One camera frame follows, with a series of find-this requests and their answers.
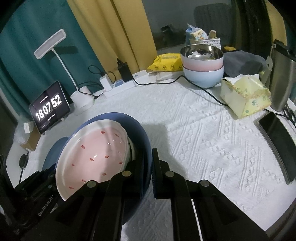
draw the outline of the stainless steel bowl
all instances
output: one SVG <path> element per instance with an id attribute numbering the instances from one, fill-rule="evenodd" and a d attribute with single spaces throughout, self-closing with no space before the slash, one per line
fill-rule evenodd
<path id="1" fill-rule="evenodd" d="M 180 54 L 196 60 L 216 60 L 223 57 L 223 52 L 217 47 L 207 44 L 191 44 L 181 48 Z"/>
<path id="2" fill-rule="evenodd" d="M 185 68 L 193 71 L 216 71 L 223 66 L 223 52 L 206 44 L 192 44 L 181 48 L 181 61 Z"/>

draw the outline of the desk lamp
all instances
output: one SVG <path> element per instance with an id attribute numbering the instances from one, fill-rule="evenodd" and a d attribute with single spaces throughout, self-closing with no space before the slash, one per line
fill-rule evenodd
<path id="1" fill-rule="evenodd" d="M 69 75 L 70 79 L 72 80 L 76 91 L 71 95 L 71 99 L 74 103 L 75 109 L 78 110 L 78 112 L 83 112 L 93 106 L 94 104 L 94 97 L 91 96 L 91 92 L 86 86 L 83 86 L 81 88 L 81 92 L 79 91 L 79 88 L 77 87 L 77 84 L 75 83 L 73 77 L 67 70 L 66 66 L 64 65 L 63 61 L 61 60 L 60 56 L 55 51 L 54 47 L 63 41 L 66 38 L 66 33 L 64 29 L 60 29 L 55 34 L 53 34 L 50 38 L 48 38 L 36 51 L 34 52 L 34 55 L 37 59 L 41 59 L 48 51 L 52 50 L 55 55 L 58 57 L 59 61 L 61 62 L 62 66 L 64 67 L 65 71 Z"/>

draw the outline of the teal curtain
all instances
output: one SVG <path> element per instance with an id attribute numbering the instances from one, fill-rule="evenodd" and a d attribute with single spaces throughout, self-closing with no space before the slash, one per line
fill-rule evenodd
<path id="1" fill-rule="evenodd" d="M 29 104 L 59 80 L 68 95 L 76 89 L 52 51 L 42 59 L 34 51 L 63 28 L 66 39 L 56 47 L 76 83 L 96 81 L 89 65 L 99 60 L 80 29 L 66 0 L 25 0 L 0 33 L 0 88 L 16 112 L 30 117 Z"/>

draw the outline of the lamp base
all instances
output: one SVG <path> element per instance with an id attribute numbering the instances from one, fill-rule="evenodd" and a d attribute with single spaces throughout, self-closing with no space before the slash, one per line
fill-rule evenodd
<path id="1" fill-rule="evenodd" d="M 81 87 L 79 90 L 83 93 L 91 94 L 91 92 L 86 86 Z M 74 103 L 75 112 L 77 114 L 80 114 L 88 110 L 90 107 L 94 105 L 94 97 L 83 93 L 80 93 L 78 90 L 76 90 L 70 96 Z"/>

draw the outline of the plastic basket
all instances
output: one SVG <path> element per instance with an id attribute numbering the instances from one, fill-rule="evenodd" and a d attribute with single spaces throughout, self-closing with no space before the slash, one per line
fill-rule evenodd
<path id="1" fill-rule="evenodd" d="M 190 44 L 208 44 L 214 47 L 217 47 L 221 50 L 221 43 L 220 38 L 214 38 L 214 39 L 205 39 L 205 40 L 195 40 L 195 39 L 189 39 Z"/>

